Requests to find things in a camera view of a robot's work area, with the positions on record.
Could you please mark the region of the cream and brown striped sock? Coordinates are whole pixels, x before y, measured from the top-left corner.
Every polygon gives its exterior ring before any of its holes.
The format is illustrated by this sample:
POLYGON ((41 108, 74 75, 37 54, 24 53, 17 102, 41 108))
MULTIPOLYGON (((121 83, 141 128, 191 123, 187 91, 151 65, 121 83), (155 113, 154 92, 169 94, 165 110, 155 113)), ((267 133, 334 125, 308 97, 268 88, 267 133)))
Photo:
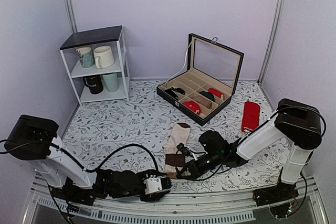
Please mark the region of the cream and brown striped sock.
POLYGON ((171 179, 176 179, 177 177, 176 168, 181 170, 185 165, 185 156, 181 153, 177 153, 177 146, 179 144, 186 144, 190 131, 191 127, 186 123, 174 125, 168 141, 163 145, 165 154, 164 172, 171 179))

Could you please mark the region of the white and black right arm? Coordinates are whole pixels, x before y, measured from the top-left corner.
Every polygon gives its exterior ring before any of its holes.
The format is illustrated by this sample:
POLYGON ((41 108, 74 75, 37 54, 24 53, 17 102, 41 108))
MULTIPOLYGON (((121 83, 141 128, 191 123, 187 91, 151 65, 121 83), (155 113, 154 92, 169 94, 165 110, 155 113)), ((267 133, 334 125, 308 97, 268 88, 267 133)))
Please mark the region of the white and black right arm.
POLYGON ((282 201, 291 194, 291 185, 297 182, 313 151, 321 144, 326 128, 326 121, 317 108, 281 99, 269 119, 233 143, 217 131, 204 132, 198 141, 206 154, 187 162, 181 169, 177 168, 177 178, 199 181, 203 174, 215 167, 243 166, 265 148, 287 138, 292 142, 290 153, 279 175, 280 183, 271 190, 271 196, 282 201))

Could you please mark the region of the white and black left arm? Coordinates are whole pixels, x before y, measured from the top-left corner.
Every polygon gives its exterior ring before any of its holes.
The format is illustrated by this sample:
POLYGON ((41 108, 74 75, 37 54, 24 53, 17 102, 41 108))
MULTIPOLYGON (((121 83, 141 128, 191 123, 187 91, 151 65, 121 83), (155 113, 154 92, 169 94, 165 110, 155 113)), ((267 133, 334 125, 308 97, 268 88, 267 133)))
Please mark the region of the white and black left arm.
POLYGON ((21 115, 8 138, 1 141, 3 154, 30 162, 51 187, 53 197, 92 206, 97 198, 108 196, 157 202, 171 191, 171 179, 157 165, 139 173, 103 169, 101 164, 86 168, 64 146, 58 128, 53 120, 21 115))

